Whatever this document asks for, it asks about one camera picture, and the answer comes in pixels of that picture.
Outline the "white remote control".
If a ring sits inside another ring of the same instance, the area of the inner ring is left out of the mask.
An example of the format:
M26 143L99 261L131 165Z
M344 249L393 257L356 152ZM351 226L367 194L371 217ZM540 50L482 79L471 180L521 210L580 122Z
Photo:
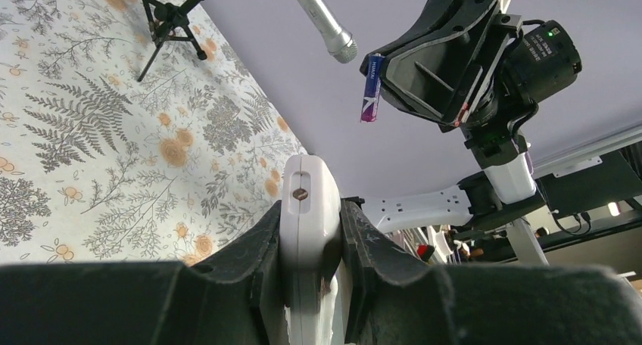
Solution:
M285 165L279 264L292 344L329 344L341 261L341 198L322 158L299 154Z

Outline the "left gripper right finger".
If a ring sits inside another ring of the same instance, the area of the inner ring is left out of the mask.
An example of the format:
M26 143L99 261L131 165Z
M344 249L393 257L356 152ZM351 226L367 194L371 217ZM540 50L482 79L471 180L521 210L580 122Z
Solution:
M639 344L641 298L599 266L429 265L341 204L344 340L355 344Z

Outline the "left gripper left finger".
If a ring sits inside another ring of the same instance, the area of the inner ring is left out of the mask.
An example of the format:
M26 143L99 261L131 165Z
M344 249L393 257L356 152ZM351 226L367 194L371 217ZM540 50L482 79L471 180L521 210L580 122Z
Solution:
M1 268L3 344L281 344L280 204L194 266Z

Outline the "purple blue battery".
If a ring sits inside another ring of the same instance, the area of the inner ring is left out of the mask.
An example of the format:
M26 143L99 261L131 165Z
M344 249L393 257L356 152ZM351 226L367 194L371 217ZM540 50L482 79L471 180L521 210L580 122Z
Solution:
M372 123L376 121L380 98L381 68L385 57L379 53L371 54L366 62L366 82L363 91L363 101L360 113L360 122Z

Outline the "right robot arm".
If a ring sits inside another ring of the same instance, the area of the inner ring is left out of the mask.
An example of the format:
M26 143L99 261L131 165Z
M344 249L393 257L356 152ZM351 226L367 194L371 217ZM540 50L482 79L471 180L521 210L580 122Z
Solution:
M386 101L441 132L460 130L480 167L449 188L364 204L379 231L488 231L543 205L521 128L578 78L582 62L560 23L509 14L509 3L427 0L401 37L363 59L361 122Z

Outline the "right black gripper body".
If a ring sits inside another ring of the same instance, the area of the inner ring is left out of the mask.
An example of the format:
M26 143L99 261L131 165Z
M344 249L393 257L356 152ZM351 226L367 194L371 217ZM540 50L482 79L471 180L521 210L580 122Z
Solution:
M459 35L447 43L442 64L453 89L443 99L442 132L471 130L499 119L507 100L504 63L524 36L522 25L520 15L487 13L468 30L455 26Z

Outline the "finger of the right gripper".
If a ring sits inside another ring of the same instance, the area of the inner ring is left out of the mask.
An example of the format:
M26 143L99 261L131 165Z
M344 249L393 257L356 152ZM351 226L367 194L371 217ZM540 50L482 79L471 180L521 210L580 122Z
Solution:
M368 53L360 65L360 72L366 74L366 63L374 54L390 58L394 52L415 46L423 40L441 41L456 33L463 33L496 8L497 0L427 0L410 29L401 37Z
M398 110L433 123L494 116L494 33L416 33L379 54L382 97Z

